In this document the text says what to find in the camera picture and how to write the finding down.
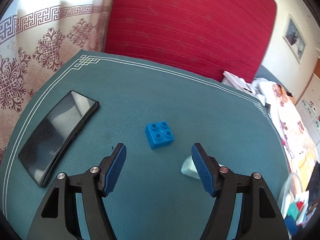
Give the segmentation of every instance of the metal screw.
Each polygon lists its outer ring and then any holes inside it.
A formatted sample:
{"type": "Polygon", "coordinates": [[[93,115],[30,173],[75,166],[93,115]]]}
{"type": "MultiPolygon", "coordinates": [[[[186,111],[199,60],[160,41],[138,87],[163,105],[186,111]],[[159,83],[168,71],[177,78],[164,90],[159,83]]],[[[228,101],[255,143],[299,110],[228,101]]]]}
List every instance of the metal screw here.
{"type": "Polygon", "coordinates": [[[57,178],[58,179],[63,179],[66,175],[62,172],[62,173],[59,173],[57,178]]]}
{"type": "Polygon", "coordinates": [[[227,168],[227,167],[225,167],[225,166],[222,166],[222,167],[220,167],[220,172],[222,172],[222,173],[227,173],[228,171],[229,171],[229,169],[227,168]]]}
{"type": "Polygon", "coordinates": [[[254,177],[255,179],[261,179],[261,174],[258,173],[258,172],[255,172],[255,173],[253,174],[253,177],[254,177]]]}
{"type": "Polygon", "coordinates": [[[93,167],[90,168],[90,172],[91,173],[96,173],[98,171],[99,171],[99,167],[97,167],[97,166],[93,166],[93,167]]]}

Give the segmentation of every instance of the sheer white curtain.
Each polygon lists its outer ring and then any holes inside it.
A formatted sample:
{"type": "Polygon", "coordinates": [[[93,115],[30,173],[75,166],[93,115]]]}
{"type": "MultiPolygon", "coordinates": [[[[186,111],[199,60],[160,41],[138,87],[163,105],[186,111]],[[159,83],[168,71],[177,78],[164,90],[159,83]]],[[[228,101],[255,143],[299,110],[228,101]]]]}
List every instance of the sheer white curtain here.
{"type": "Polygon", "coordinates": [[[14,0],[0,20],[0,165],[33,95],[79,50],[101,51],[112,0],[14,0]]]}

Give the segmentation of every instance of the teal tablecloth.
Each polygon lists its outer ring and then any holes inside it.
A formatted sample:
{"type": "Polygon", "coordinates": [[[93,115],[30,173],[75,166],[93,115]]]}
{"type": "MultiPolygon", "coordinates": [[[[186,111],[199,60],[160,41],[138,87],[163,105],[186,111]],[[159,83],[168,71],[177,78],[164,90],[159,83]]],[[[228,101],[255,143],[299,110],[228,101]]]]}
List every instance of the teal tablecloth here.
{"type": "MultiPolygon", "coordinates": [[[[83,173],[110,155],[118,142],[127,146],[127,160],[115,190],[104,199],[118,240],[200,238],[214,199],[199,180],[180,173],[195,142],[236,173],[260,172],[275,197],[288,175],[279,136],[255,98],[173,67],[80,51],[28,104],[4,156],[0,208],[22,239],[47,187],[35,184],[18,153],[42,118],[70,90],[98,100],[100,109],[76,136],[54,173],[83,173]],[[151,150],[144,129],[147,123],[158,121],[168,122],[175,141],[151,150]]],[[[83,237],[90,239],[81,195],[77,200],[83,237]]],[[[238,196],[228,238],[235,236],[240,205],[238,196]]]]}

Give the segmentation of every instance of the black smartphone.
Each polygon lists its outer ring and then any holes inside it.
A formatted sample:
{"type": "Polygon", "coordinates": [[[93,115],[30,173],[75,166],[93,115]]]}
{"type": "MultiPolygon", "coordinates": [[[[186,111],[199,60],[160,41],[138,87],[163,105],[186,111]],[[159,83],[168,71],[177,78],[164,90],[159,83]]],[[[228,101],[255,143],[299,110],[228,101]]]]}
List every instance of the black smartphone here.
{"type": "Polygon", "coordinates": [[[98,108],[98,101],[70,91],[30,135],[18,158],[40,187],[45,186],[59,157],[98,108]]]}

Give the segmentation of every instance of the red cushion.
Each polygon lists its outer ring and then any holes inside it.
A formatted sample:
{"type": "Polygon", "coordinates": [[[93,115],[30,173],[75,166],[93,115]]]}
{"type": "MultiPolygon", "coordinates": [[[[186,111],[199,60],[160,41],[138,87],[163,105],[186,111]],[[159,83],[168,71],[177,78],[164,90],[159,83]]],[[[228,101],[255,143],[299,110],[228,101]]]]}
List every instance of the red cushion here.
{"type": "Polygon", "coordinates": [[[274,0],[114,0],[105,52],[251,82],[275,16],[274,0]]]}

